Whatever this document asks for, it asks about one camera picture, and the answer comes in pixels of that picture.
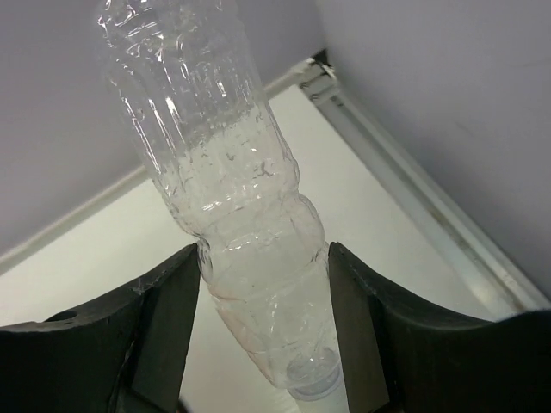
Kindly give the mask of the clear bottle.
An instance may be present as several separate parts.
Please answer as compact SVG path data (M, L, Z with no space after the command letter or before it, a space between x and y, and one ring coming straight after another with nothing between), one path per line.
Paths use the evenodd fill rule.
M102 1L103 76L227 328L294 398L342 381L325 230L233 1Z

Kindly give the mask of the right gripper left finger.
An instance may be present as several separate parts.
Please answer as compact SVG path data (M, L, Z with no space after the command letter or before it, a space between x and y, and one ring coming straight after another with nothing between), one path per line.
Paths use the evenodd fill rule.
M184 412L198 249L46 321L1 328L3 412Z

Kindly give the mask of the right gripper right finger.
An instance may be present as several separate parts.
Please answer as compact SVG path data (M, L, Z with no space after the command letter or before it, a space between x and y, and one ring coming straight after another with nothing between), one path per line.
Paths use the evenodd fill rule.
M486 321L417 296L340 243L328 258L350 411L549 411L549 311Z

